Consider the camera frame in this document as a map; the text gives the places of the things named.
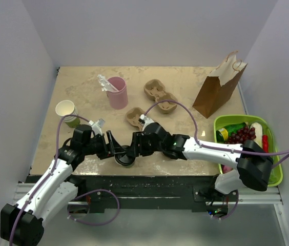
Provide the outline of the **black cup lid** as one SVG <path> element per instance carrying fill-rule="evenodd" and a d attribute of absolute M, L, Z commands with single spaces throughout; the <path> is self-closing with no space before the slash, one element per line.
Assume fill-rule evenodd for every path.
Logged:
<path fill-rule="evenodd" d="M 122 166 L 134 163 L 135 157 L 128 156 L 126 153 L 119 153 L 115 155 L 115 161 Z"/>

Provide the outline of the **green paper coffee cup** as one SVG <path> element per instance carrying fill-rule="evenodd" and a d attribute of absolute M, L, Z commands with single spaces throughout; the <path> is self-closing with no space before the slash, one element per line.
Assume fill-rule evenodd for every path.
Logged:
<path fill-rule="evenodd" d="M 127 165 L 122 165 L 125 168 L 131 168 L 134 166 L 135 163 L 127 164 Z"/>

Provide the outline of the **cardboard two-cup carrier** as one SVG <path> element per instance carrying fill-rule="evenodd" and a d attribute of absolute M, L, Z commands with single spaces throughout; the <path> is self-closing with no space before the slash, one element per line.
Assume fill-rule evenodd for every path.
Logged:
<path fill-rule="evenodd" d="M 141 131 L 142 130 L 142 124 L 139 121 L 139 119 L 140 119 L 140 116 L 144 113 L 145 113 L 145 111 L 142 108 L 134 107 L 126 113 L 126 121 L 130 125 L 137 127 Z"/>

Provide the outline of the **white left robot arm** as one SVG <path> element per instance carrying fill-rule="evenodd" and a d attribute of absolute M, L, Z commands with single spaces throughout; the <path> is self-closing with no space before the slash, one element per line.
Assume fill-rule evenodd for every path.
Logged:
<path fill-rule="evenodd" d="M 127 147 L 117 143 L 110 132 L 102 134 L 97 125 L 76 127 L 56 154 L 47 171 L 15 205 L 6 204 L 0 214 L 0 237 L 9 245 L 37 245 L 45 222 L 70 200 L 86 197 L 86 182 L 72 173 L 87 155 L 99 159 L 122 157 Z"/>

